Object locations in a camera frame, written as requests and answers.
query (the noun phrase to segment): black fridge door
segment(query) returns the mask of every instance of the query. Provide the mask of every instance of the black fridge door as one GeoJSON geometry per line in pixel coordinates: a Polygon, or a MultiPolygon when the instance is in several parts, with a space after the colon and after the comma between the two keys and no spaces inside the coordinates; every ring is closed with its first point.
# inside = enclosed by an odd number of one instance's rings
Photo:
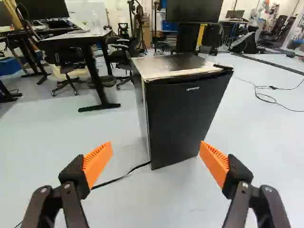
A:
{"type": "Polygon", "coordinates": [[[232,73],[146,83],[152,169],[197,156],[232,73]]]}

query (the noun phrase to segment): fridge brand logo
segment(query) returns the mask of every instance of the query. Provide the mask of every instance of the fridge brand logo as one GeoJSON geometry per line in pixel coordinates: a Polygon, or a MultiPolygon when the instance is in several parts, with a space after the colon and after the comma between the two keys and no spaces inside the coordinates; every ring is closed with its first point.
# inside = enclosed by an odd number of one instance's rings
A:
{"type": "Polygon", "coordinates": [[[192,88],[188,88],[187,91],[190,91],[190,90],[195,90],[195,89],[199,89],[200,87],[192,87],[192,88]]]}

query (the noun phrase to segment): shelf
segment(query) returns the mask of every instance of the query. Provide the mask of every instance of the shelf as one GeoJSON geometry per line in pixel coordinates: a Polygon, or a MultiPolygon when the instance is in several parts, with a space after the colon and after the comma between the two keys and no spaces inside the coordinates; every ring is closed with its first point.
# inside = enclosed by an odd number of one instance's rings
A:
{"type": "Polygon", "coordinates": [[[163,8],[163,9],[161,9],[160,11],[156,11],[156,13],[166,13],[166,9],[163,8]]]}

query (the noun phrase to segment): mini fridge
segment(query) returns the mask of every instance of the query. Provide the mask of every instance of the mini fridge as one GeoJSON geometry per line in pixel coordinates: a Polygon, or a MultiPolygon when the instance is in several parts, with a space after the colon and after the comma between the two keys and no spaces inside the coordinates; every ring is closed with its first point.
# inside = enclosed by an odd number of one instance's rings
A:
{"type": "Polygon", "coordinates": [[[132,70],[151,168],[197,156],[233,70],[194,55],[133,58],[132,70]]]}

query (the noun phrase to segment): computer monitor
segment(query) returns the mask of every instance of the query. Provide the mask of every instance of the computer monitor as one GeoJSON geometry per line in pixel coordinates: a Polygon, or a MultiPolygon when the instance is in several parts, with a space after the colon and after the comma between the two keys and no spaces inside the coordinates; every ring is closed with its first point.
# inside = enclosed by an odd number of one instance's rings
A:
{"type": "Polygon", "coordinates": [[[69,13],[64,0],[16,0],[28,10],[29,20],[67,18],[69,13]]]}
{"type": "Polygon", "coordinates": [[[226,18],[237,18],[241,19],[244,16],[245,10],[228,10],[226,18]]]}
{"type": "Polygon", "coordinates": [[[3,1],[0,1],[0,27],[12,25],[12,19],[3,1]]]}
{"type": "Polygon", "coordinates": [[[167,0],[166,20],[217,23],[223,0],[167,0]]]}

